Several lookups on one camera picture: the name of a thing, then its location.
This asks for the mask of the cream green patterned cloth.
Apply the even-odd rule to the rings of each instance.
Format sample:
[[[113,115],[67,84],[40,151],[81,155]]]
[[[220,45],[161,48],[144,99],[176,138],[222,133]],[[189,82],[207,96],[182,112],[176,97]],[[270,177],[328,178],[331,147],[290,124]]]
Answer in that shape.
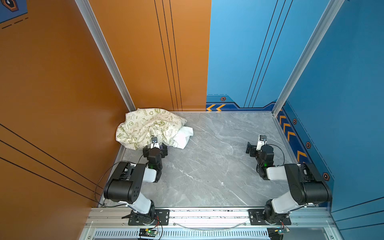
[[[125,121],[116,130],[116,141],[130,150],[143,149],[152,138],[172,146],[186,123],[185,118],[164,109],[138,109],[125,114]]]

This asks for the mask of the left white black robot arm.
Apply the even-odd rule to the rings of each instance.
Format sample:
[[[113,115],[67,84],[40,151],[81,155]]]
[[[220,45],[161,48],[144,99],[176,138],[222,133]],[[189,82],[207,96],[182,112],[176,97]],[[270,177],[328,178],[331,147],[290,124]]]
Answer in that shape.
[[[141,193],[142,183],[157,183],[162,175],[162,159],[168,155],[168,147],[164,144],[151,144],[143,149],[145,164],[133,164],[121,161],[104,188],[104,198],[120,203],[131,209],[131,213],[123,216],[130,226],[152,225],[161,222],[161,215],[155,209],[154,201]]]

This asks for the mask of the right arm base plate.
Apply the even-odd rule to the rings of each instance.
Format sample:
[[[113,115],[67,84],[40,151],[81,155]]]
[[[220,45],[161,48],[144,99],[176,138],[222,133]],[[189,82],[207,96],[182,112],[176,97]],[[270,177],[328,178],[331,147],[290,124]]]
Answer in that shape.
[[[266,213],[266,211],[262,209],[249,209],[248,214],[252,226],[289,226],[292,224],[290,216],[288,214],[276,214],[273,211]]]

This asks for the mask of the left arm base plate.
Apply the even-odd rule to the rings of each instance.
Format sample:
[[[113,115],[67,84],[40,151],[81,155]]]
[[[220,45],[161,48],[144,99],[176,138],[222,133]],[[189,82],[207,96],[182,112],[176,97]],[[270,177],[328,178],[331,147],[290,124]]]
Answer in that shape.
[[[168,209],[155,209],[150,210],[148,214],[139,214],[131,211],[129,214],[129,226],[167,226],[170,219],[170,210]]]

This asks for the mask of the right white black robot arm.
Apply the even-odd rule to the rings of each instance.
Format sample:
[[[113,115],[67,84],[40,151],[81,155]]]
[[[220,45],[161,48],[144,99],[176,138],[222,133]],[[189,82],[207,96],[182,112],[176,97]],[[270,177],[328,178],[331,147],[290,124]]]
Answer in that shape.
[[[247,143],[246,153],[256,158],[257,173],[266,181],[286,181],[289,191],[270,199],[264,208],[248,210],[252,225],[289,225],[290,213],[308,205],[332,200],[331,189],[314,164],[274,165],[274,148],[259,140],[256,145]]]

